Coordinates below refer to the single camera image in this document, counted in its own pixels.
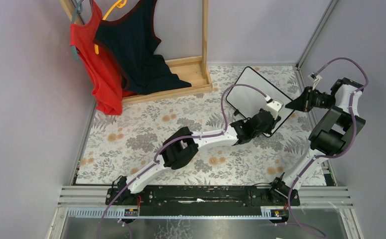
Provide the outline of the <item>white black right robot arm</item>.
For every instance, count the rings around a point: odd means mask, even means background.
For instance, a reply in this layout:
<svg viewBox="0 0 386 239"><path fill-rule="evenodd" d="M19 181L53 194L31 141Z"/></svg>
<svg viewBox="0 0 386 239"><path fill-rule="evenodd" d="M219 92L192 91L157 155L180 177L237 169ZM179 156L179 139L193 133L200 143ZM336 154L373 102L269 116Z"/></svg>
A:
<svg viewBox="0 0 386 239"><path fill-rule="evenodd" d="M358 113L358 101L363 90L362 84L343 78L335 82L329 94L308 86L298 98L287 104L289 109L306 113L313 108L327 109L327 112L311 131L309 148L289 171L272 182L268 191L268 200L272 204L291 204L304 180L321 163L349 150L366 124Z"/></svg>

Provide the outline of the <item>black framed whiteboard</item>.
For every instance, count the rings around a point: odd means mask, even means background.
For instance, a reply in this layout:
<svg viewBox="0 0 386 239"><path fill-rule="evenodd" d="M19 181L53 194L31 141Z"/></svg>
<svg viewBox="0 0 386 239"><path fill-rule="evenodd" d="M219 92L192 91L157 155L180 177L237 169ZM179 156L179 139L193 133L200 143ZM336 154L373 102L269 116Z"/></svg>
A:
<svg viewBox="0 0 386 239"><path fill-rule="evenodd" d="M235 85L228 92L226 101L236 110L236 114L244 118L252 118L256 115L270 98L283 102L283 108L279 112L281 120L275 125L271 134L263 134L265 137L271 137L294 113L294 110L285 107L292 98L250 66L241 72Z"/></svg>

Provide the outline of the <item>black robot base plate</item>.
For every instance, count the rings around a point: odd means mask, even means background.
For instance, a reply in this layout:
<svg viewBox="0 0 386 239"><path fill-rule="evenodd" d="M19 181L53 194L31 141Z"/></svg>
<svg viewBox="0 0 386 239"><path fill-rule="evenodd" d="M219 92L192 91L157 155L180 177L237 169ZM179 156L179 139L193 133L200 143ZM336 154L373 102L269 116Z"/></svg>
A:
<svg viewBox="0 0 386 239"><path fill-rule="evenodd" d="M171 217L247 217L262 216L262 209L271 209L270 216L285 217L287 198L265 186L157 186L149 185L131 204L140 216Z"/></svg>

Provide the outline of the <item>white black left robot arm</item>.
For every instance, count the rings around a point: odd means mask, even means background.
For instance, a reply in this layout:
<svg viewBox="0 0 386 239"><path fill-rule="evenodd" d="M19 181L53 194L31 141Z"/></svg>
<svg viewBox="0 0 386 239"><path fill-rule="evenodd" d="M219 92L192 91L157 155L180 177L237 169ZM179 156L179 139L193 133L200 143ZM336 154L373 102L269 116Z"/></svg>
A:
<svg viewBox="0 0 386 239"><path fill-rule="evenodd" d="M227 124L224 129L193 132L187 126L182 127L163 143L146 167L132 176L120 176L112 183L106 205L131 204L158 176L185 167L200 150L246 144L262 134L270 134L280 120L277 113L260 109L252 118Z"/></svg>

